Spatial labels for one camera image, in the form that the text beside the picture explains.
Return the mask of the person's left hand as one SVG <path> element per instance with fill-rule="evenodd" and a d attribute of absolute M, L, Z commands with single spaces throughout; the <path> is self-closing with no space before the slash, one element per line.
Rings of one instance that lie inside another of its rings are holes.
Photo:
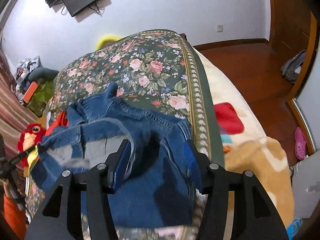
<path fill-rule="evenodd" d="M 3 189 L 6 197 L 9 200 L 12 200 L 17 205 L 19 210 L 22 210 L 24 205 L 22 204 L 22 201 L 19 200 L 18 194 L 14 190 L 14 186 L 17 187 L 17 191 L 21 197 L 25 198 L 23 180 L 20 177 L 18 177 L 13 184 L 11 184 L 8 179 L 3 180 Z"/>

